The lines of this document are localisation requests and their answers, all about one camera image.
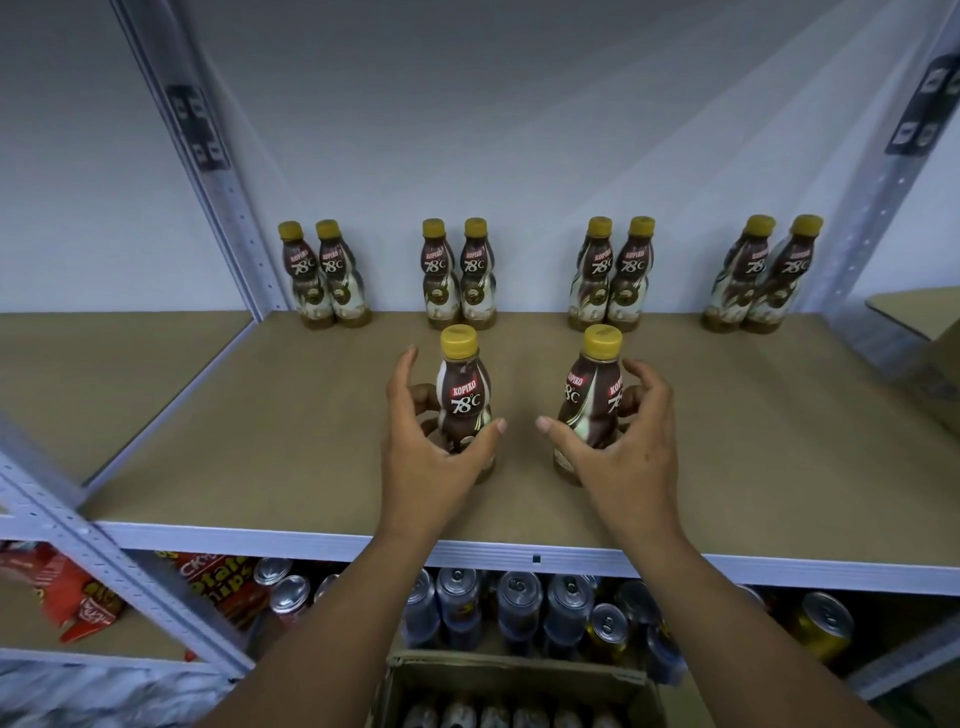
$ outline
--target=bottle label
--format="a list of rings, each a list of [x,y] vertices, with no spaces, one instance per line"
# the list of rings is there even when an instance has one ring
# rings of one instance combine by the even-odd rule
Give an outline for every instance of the bottle label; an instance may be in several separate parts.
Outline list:
[[[744,243],[717,276],[707,315],[727,324],[743,321],[756,293],[756,280],[767,260],[765,240]]]
[[[496,278],[493,277],[493,251],[486,240],[468,238],[460,253],[461,304],[469,322],[488,321],[496,311]]]
[[[333,315],[332,300],[322,276],[317,276],[315,272],[312,279],[294,279],[291,282],[297,311],[303,318],[320,321]]]
[[[424,241],[420,269],[427,317],[435,321],[456,319],[460,315],[460,288],[453,275],[453,252],[445,239]]]
[[[444,360],[437,373],[438,430],[448,452],[462,452],[493,417],[491,387],[480,359]]]
[[[616,408],[622,399],[619,363],[598,362],[581,354],[566,376],[564,403],[557,419],[592,448],[605,448],[616,439]],[[572,470],[562,455],[557,462]]]
[[[613,248],[607,238],[588,238],[577,256],[577,275],[570,285],[567,312],[585,324],[599,324],[607,313],[610,287],[607,274],[613,265]]]
[[[758,324],[779,324],[790,310],[800,290],[800,278],[813,261],[810,246],[788,246],[789,238],[780,242],[771,254],[774,262],[760,278],[754,302],[747,318]]]
[[[333,298],[333,311],[341,319],[358,319],[367,312],[363,278],[356,269],[353,253],[343,241],[323,241],[320,267]]]

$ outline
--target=can lid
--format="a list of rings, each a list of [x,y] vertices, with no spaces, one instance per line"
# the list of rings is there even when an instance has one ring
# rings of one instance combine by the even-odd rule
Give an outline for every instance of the can lid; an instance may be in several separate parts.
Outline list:
[[[587,235],[590,237],[610,237],[613,232],[613,220],[609,217],[591,217],[587,223]]]
[[[620,355],[623,334],[619,328],[594,324],[584,331],[584,354],[591,359],[612,361]]]
[[[531,571],[507,571],[500,577],[497,596],[519,609],[536,611],[543,602],[543,587]]]
[[[446,227],[439,217],[428,217],[423,221],[423,237],[445,237]]]
[[[804,613],[810,620],[834,637],[849,640],[853,636],[853,617],[847,607],[825,592],[804,595]]]
[[[469,359],[480,351],[476,329],[454,324],[440,332],[440,348],[448,359]]]
[[[640,579],[623,582],[616,590],[613,601],[627,619],[637,624],[657,624],[660,621],[660,607]]]
[[[628,234],[635,235],[636,237],[650,237],[654,234],[654,227],[656,225],[657,221],[652,217],[639,215],[630,221]]]
[[[430,578],[430,572],[426,569],[421,569],[420,574],[417,576],[417,583],[414,584],[413,591],[407,597],[407,606],[410,607],[414,604],[420,604],[425,599],[432,599],[435,593],[436,589],[433,586],[433,579]]]
[[[579,573],[558,573],[550,579],[550,601],[561,609],[589,610],[593,606],[593,589]]]
[[[280,223],[276,226],[276,229],[280,233],[280,240],[303,239],[303,228],[296,220],[287,220],[285,223]]]
[[[329,240],[340,235],[340,224],[336,220],[321,220],[317,223],[317,237],[321,240]]]
[[[627,641],[630,623],[612,604],[597,604],[590,613],[590,628],[605,643],[622,644]]]
[[[769,237],[776,226],[777,221],[770,217],[770,215],[751,215],[747,218],[747,224],[744,226],[743,231],[748,235]]]
[[[440,569],[437,574],[437,589],[445,595],[468,595],[477,591],[478,584],[476,569]]]
[[[294,566],[293,559],[280,559],[267,556],[256,562],[253,567],[253,581],[261,587],[272,587],[276,582],[290,573]]]
[[[467,237],[487,237],[487,221],[482,217],[469,217],[464,223],[464,235]]]
[[[737,584],[736,586],[742,589],[744,593],[747,596],[749,596],[751,599],[754,599],[756,601],[756,604],[760,607],[760,609],[762,609],[764,612],[766,611],[767,603],[763,601],[763,597],[756,592],[756,589],[754,589],[753,587],[748,587],[746,584]]]
[[[324,592],[333,586],[333,582],[337,580],[338,576],[340,576],[339,573],[331,573],[326,579],[320,582],[320,586],[317,587],[317,591],[313,593],[313,604],[316,604],[317,599],[323,596]]]
[[[824,218],[820,215],[797,215],[793,220],[790,231],[797,235],[816,237],[824,226]]]
[[[310,596],[310,582],[294,575],[281,579],[270,595],[270,608],[279,615],[296,612]]]

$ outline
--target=lower shelf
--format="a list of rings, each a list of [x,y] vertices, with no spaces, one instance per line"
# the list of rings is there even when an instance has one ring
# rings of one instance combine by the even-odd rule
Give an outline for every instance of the lower shelf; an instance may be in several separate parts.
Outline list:
[[[0,657],[75,665],[150,667],[215,672],[211,665],[185,662],[184,647],[148,619],[127,607],[102,632],[70,644],[40,612],[29,587],[0,583]]]

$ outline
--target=metal shelving unit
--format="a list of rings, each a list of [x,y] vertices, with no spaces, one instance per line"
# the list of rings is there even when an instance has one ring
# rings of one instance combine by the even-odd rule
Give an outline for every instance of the metal shelving unit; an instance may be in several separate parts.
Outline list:
[[[8,510],[0,514],[0,535],[50,541],[140,613],[131,623],[146,617],[201,655],[204,669],[238,677],[252,667],[244,638],[167,565],[129,549],[351,560],[376,520],[378,458],[369,433],[382,421],[381,384],[410,341],[421,347],[418,375],[432,376],[437,337],[414,314],[384,314],[367,329],[318,335],[285,312],[281,281],[175,4],[112,4],[253,321],[246,314],[229,325],[225,319],[219,338],[206,337],[206,349],[167,344],[183,369],[169,386],[140,382],[156,399],[127,412],[126,428],[66,421],[54,437],[46,425],[30,424],[42,409],[36,393],[13,382],[22,411],[8,415],[26,433],[0,419],[0,502]],[[958,46],[954,11],[911,82]],[[885,133],[896,126],[891,115]],[[857,210],[856,219],[825,241],[830,265],[806,307],[826,315],[848,342],[862,332],[832,314],[923,162],[890,157],[878,145],[850,192],[846,207]],[[642,345],[676,385],[691,538],[741,583],[960,595],[960,543],[951,529],[960,513],[951,487],[960,450],[819,317],[794,317],[787,329],[764,339],[716,337],[690,317],[658,315],[645,321],[642,342],[628,338],[627,352]],[[577,335],[561,316],[508,314],[482,337],[496,372],[495,404],[514,422],[512,437],[494,477],[428,563],[634,575],[584,494],[553,474],[549,450],[526,422],[556,408],[552,382],[575,356]],[[111,341],[122,344],[122,337]],[[198,356],[180,356],[188,351]],[[535,372],[516,366],[534,356]],[[50,358],[36,353],[36,361]],[[158,361],[155,353],[148,358]],[[705,360],[714,365],[707,377],[699,364],[692,368]],[[314,383],[319,370],[330,386]],[[109,367],[91,371],[109,379]],[[60,385],[74,386],[66,377]],[[108,389],[74,389],[78,411],[110,416],[100,399]],[[4,402],[11,399],[4,394]],[[788,405],[790,417],[783,414]],[[310,442],[298,445],[296,423],[317,413],[325,414]],[[123,436],[90,445],[88,436],[102,432]],[[850,529],[854,522],[868,526]],[[905,523],[913,526],[904,530]],[[937,667],[956,654],[955,631],[944,625],[922,636],[865,667],[852,684],[871,696]],[[98,651],[93,642],[89,648],[107,657],[115,651]],[[118,649],[123,659],[156,657]]]

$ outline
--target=gold can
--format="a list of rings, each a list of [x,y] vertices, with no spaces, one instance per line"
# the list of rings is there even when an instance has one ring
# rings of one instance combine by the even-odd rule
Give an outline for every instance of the gold can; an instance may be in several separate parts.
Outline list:
[[[587,656],[598,663],[619,665],[623,662],[630,636],[630,623],[612,604],[597,604],[587,622]]]
[[[822,663],[839,655],[853,639],[853,617],[824,592],[809,592],[788,625],[793,638]]]

